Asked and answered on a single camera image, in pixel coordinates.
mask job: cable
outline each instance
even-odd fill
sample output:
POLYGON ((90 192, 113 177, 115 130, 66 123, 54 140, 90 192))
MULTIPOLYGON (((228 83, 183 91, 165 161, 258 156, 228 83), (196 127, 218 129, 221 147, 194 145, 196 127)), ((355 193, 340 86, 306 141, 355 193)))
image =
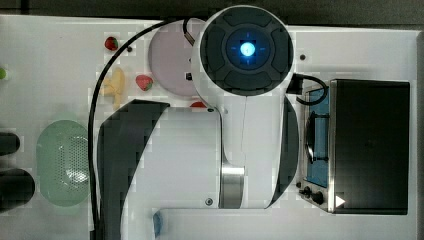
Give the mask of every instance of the cable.
POLYGON ((156 28, 160 28, 166 24, 179 21, 182 19, 175 19, 175 20, 165 20, 160 23, 157 23, 155 25, 152 25, 151 27, 148 27, 144 29, 143 31, 137 33, 135 36, 130 38, 124 45, 122 45, 115 54, 110 58, 108 63, 103 68, 102 72, 100 73, 99 79, 97 80, 96 86, 94 88, 93 92, 93 98, 91 99, 91 105, 90 105, 90 115, 88 117, 88 168, 90 173, 90 191, 91 191, 91 211, 93 215, 93 223, 94 223, 94 232, 96 229, 99 229, 100 224, 100 216, 97 209, 97 186, 96 186, 96 175, 94 172, 94 162, 93 162, 93 139, 94 139, 94 115, 96 112, 96 103, 97 98, 99 96, 100 88, 102 86, 103 80, 109 71, 112 64, 115 62, 115 60, 121 55, 122 52, 124 52, 134 41, 139 39, 141 36, 145 35, 146 33, 149 33, 153 31, 156 28))
POLYGON ((305 101, 305 100, 303 100, 303 99, 301 99, 299 97, 296 97, 296 100, 300 104, 303 104, 303 105, 306 105, 306 106, 317 105, 318 103, 324 101, 324 99, 327 97, 328 87, 325 85, 325 83, 321 79, 318 79, 318 78, 312 77, 312 76, 308 76, 308 75, 298 74, 298 73, 293 74, 293 78, 292 79, 293 79, 293 81, 303 81, 303 80, 299 80, 299 79, 308 79, 308 80, 311 80, 311 81, 316 82, 319 85, 321 85, 322 86, 322 89, 324 90, 322 96, 319 99, 317 99, 315 101, 312 101, 312 102, 307 102, 307 101, 305 101))
POLYGON ((191 34, 187 31, 187 23, 188 23, 189 20, 190 20, 190 18, 184 19, 184 22, 183 22, 183 32, 184 32, 184 37, 191 44, 191 46, 193 46, 195 40, 194 40, 193 36, 191 36, 191 34))

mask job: mesh basket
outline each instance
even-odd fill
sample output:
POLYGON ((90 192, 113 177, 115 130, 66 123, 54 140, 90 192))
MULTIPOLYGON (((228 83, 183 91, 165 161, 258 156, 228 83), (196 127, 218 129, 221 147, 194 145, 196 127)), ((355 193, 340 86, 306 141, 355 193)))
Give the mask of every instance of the mesh basket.
POLYGON ((57 206, 69 207, 89 192, 87 130, 70 120, 50 124, 37 142, 41 194, 57 206))

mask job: glowing blue led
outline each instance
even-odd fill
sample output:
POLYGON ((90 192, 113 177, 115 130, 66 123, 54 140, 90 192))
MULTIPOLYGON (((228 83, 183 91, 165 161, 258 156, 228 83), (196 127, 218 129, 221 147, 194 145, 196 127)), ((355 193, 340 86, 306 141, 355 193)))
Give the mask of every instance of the glowing blue led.
POLYGON ((245 42, 240 46, 240 52, 246 57, 250 57, 255 53, 255 45, 245 42))

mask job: yellow toy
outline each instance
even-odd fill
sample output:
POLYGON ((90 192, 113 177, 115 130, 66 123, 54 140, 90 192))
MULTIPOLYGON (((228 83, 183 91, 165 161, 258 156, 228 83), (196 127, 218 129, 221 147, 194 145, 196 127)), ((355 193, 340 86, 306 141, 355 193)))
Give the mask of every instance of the yellow toy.
POLYGON ((115 68, 112 78, 103 80, 103 88, 100 90, 102 96, 113 96, 113 110, 118 110, 121 105, 121 95, 125 87, 125 75, 122 69, 115 68))

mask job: red object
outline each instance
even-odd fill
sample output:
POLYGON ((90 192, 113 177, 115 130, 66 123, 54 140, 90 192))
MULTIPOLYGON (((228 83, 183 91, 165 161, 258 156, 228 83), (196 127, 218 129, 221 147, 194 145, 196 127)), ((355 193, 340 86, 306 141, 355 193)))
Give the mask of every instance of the red object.
POLYGON ((118 49, 118 41, 114 37, 108 37, 105 41, 105 48, 110 51, 116 51, 118 49))
POLYGON ((195 102, 195 103, 191 104, 190 107, 206 108, 206 106, 203 102, 195 102))
POLYGON ((153 85, 152 78, 146 75, 138 75, 135 79, 135 82, 143 91, 149 90, 153 85))

